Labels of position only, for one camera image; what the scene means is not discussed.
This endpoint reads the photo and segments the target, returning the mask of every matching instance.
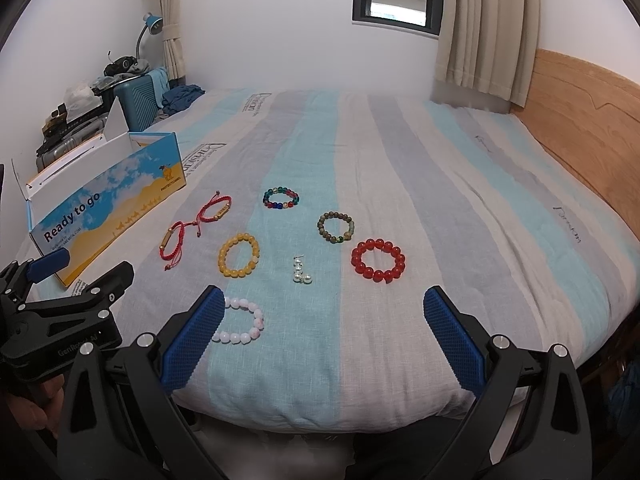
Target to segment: beige curtain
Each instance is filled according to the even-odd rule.
[[[184,77],[184,59],[180,42],[180,0],[160,0],[162,12],[162,44],[169,80]]]
[[[444,0],[436,79],[524,106],[540,0]]]

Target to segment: pearl earring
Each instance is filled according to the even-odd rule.
[[[293,257],[293,281],[296,283],[305,283],[305,285],[308,285],[313,281],[313,279],[309,274],[303,274],[302,272],[302,268],[304,267],[304,265],[300,258],[303,258],[304,256],[304,254],[300,254],[300,256]]]

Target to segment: silver suitcase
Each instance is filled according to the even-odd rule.
[[[65,153],[70,152],[76,146],[79,146],[83,142],[96,135],[100,134],[104,129],[104,125],[107,123],[107,114],[91,119],[83,124],[80,124],[77,128],[66,134],[60,144],[57,144],[51,148],[47,153],[42,156],[36,157],[36,167],[38,173],[44,170],[49,164],[58,160]]]

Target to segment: suitcase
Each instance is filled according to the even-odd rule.
[[[100,134],[104,129],[104,125],[107,123],[107,115],[108,114],[103,114],[95,119],[91,119],[80,124],[77,128],[66,134],[62,139],[62,142],[55,145],[48,152],[43,153],[41,156],[37,156],[36,167],[38,168],[38,173],[44,170],[49,164],[58,160],[65,153],[70,152],[76,146],[79,146],[86,140]]]
[[[120,99],[129,131],[143,132],[154,122],[158,104],[154,83],[148,74],[116,83],[113,95]]]

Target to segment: desk lamp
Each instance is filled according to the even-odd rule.
[[[136,59],[140,59],[140,41],[142,41],[142,36],[145,35],[145,31],[149,29],[149,34],[152,36],[162,32],[162,18],[160,16],[154,16],[151,12],[148,12],[145,14],[143,20],[145,20],[145,28],[140,32],[138,42],[136,43]]]

